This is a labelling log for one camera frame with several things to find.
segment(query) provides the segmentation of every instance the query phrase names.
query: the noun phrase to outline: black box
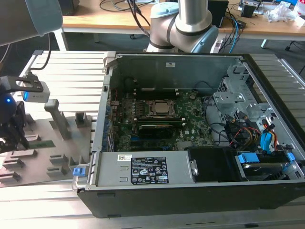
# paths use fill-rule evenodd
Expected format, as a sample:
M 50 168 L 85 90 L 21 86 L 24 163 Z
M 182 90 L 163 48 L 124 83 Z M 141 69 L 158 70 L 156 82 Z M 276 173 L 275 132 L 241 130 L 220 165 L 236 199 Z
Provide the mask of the black box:
M 213 17 L 212 25 L 215 25 L 218 28 L 221 27 L 228 4 L 228 0 L 208 0 L 208 10 Z
M 72 16 L 78 7 L 80 0 L 58 0 L 63 16 Z

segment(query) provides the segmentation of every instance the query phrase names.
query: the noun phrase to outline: wooden table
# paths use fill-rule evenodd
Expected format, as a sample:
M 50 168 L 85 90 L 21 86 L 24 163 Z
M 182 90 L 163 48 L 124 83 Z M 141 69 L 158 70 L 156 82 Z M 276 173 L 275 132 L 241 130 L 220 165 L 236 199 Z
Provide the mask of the wooden table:
M 229 8 L 239 0 L 229 0 Z M 75 16 L 64 16 L 62 29 L 55 32 L 56 39 L 60 50 L 68 49 L 65 41 L 64 32 L 91 32 L 91 33 L 122 33 L 122 34 L 142 34 L 135 23 L 130 11 L 108 12 L 100 9 L 101 0 L 80 0 L 79 8 Z M 115 10 L 109 1 L 102 5 L 106 9 Z M 120 3 L 118 6 L 127 8 L 127 3 Z M 150 21 L 150 11 L 153 5 L 145 5 L 141 7 L 143 15 Z M 231 13 L 241 21 L 247 23 L 246 28 L 242 32 L 242 38 L 251 39 L 268 39 L 268 40 L 295 40 L 305 41 L 305 27 L 298 27 L 294 21 L 289 22 L 272 22 L 269 23 L 263 15 L 253 15 L 252 18 L 240 17 L 240 12 L 231 9 Z M 138 17 L 141 25 L 149 30 L 146 22 Z M 229 20 L 225 19 L 222 27 L 219 29 L 219 37 L 221 40 L 232 31 L 232 25 Z

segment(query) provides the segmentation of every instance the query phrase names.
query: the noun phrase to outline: blue latch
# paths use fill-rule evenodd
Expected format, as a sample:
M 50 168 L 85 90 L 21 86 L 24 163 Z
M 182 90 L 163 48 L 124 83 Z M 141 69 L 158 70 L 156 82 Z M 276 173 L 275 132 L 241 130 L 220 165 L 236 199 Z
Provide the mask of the blue latch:
M 241 153 L 238 155 L 239 161 L 241 164 L 243 163 L 259 163 L 258 156 L 256 153 Z
M 73 176 L 85 177 L 86 176 L 86 168 L 81 168 L 81 167 L 74 168 Z
M 295 156 L 294 156 L 294 154 L 293 153 L 287 153 L 287 157 L 288 157 L 288 159 L 289 159 L 289 161 L 294 161 L 295 160 Z
M 270 144 L 272 141 L 272 134 L 271 133 L 262 133 L 261 136 L 261 148 L 266 151 L 267 154 L 271 154 L 270 151 Z

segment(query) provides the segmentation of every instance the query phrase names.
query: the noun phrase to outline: warning label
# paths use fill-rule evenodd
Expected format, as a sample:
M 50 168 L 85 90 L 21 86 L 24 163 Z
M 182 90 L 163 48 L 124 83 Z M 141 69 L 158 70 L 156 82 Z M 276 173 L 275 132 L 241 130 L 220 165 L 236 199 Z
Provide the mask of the warning label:
M 130 181 L 133 185 L 169 183 L 166 157 L 132 158 Z

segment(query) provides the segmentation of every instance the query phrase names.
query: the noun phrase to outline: silver metal panel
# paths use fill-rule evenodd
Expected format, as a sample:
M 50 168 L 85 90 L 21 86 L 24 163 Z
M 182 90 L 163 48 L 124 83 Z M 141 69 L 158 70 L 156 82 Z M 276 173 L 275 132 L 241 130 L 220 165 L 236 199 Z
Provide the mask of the silver metal panel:
M 131 162 L 119 161 L 118 155 L 132 155 L 132 157 L 166 157 L 168 179 L 170 184 L 194 183 L 189 167 L 187 151 L 156 151 L 156 152 L 103 152 L 101 153 L 98 186 L 133 186 L 131 183 Z M 126 182 L 121 182 L 121 177 L 127 177 Z M 156 187 L 155 185 L 141 185 L 141 187 Z

